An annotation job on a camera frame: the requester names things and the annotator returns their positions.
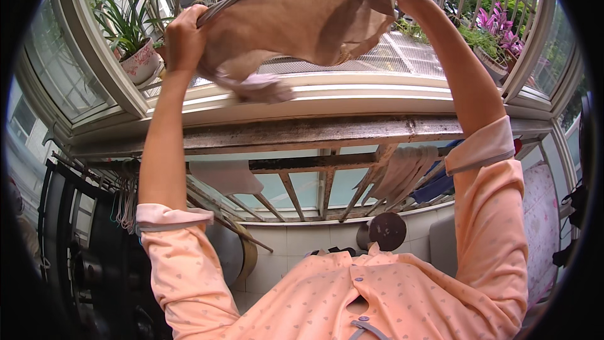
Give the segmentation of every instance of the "wire mesh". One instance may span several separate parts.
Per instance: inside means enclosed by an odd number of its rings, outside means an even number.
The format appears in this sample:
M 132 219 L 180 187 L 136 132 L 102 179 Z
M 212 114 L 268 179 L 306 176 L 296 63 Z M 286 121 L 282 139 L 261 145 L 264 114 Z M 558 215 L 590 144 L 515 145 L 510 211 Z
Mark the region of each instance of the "wire mesh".
M 321 71 L 395 72 L 421 77 L 445 77 L 436 53 L 430 45 L 418 42 L 414 37 L 399 32 L 382 35 L 375 48 L 343 64 L 322 66 L 292 57 L 275 57 L 261 64 L 257 73 L 281 75 Z M 159 95 L 161 86 L 157 85 L 160 82 L 161 79 L 159 78 L 152 82 L 149 86 L 154 84 L 156 86 L 144 90 L 144 97 L 149 99 Z M 208 83 L 210 83 L 209 80 L 197 78 L 192 81 L 190 87 Z

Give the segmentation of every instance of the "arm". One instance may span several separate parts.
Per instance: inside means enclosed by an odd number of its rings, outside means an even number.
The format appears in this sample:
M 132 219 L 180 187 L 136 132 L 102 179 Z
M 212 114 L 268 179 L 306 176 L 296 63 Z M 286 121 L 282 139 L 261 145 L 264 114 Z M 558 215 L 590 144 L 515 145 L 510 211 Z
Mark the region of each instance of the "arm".
M 139 203 L 187 210 L 182 101 L 204 50 L 205 34 L 195 23 L 206 9 L 200 4 L 185 9 L 165 31 L 170 63 L 143 149 Z
M 239 317 L 205 225 L 190 223 L 207 217 L 187 211 L 182 101 L 204 49 L 205 34 L 196 21 L 206 9 L 189 7 L 166 29 L 168 72 L 140 169 L 137 220 L 151 224 L 141 241 L 151 260 L 151 288 L 175 339 L 219 338 Z M 167 218 L 177 229 L 153 229 L 154 220 Z
M 417 20 L 443 66 L 465 138 L 506 115 L 493 79 L 432 0 L 397 0 Z
M 464 143 L 445 159 L 447 171 L 462 170 L 469 159 L 481 160 L 482 155 L 487 160 L 508 147 L 512 131 L 501 96 L 445 13 L 432 0 L 397 1 L 436 51 L 464 131 Z M 513 158 L 481 166 L 454 174 L 456 279 L 491 299 L 509 320 L 502 335 L 512 337 L 527 308 L 522 166 Z

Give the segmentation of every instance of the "blue cloth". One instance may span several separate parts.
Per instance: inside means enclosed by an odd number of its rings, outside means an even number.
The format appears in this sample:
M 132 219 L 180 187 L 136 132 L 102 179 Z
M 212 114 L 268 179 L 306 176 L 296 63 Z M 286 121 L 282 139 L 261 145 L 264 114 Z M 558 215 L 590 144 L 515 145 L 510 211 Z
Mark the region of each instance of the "blue cloth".
M 457 146 L 462 143 L 462 139 L 454 140 L 450 142 L 447 147 Z M 434 162 L 432 167 L 426 172 L 428 174 L 439 162 Z M 417 203 L 428 202 L 438 197 L 442 193 L 445 193 L 453 188 L 453 176 L 447 176 L 445 170 L 434 175 L 428 183 L 419 188 L 418 190 L 411 193 L 409 196 L 413 197 Z

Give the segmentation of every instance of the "pink pajama top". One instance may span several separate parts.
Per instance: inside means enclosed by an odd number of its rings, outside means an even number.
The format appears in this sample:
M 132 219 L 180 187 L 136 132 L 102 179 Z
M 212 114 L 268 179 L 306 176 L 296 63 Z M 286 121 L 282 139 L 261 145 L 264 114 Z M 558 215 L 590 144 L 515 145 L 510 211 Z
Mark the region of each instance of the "pink pajama top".
M 410 253 L 308 256 L 239 315 L 204 234 L 211 213 L 141 204 L 151 285 L 175 339 L 509 339 L 527 309 L 523 173 L 507 116 L 445 159 L 454 173 L 458 272 Z M 362 314 L 347 305 L 361 295 Z

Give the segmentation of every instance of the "wall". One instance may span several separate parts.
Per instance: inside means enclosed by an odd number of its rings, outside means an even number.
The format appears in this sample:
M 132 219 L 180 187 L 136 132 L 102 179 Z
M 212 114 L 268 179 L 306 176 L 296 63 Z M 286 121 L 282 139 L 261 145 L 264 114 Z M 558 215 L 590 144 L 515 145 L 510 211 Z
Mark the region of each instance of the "wall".
M 407 235 L 403 244 L 393 253 L 413 253 L 424 261 L 430 261 L 428 230 L 430 225 L 453 214 L 453 206 L 403 217 Z M 269 253 L 258 247 L 258 263 L 245 283 L 231 286 L 240 313 L 252 307 L 275 286 L 307 252 L 316 249 L 340 249 L 356 245 L 358 224 L 334 224 L 331 226 L 248 226 L 252 236 L 274 249 Z

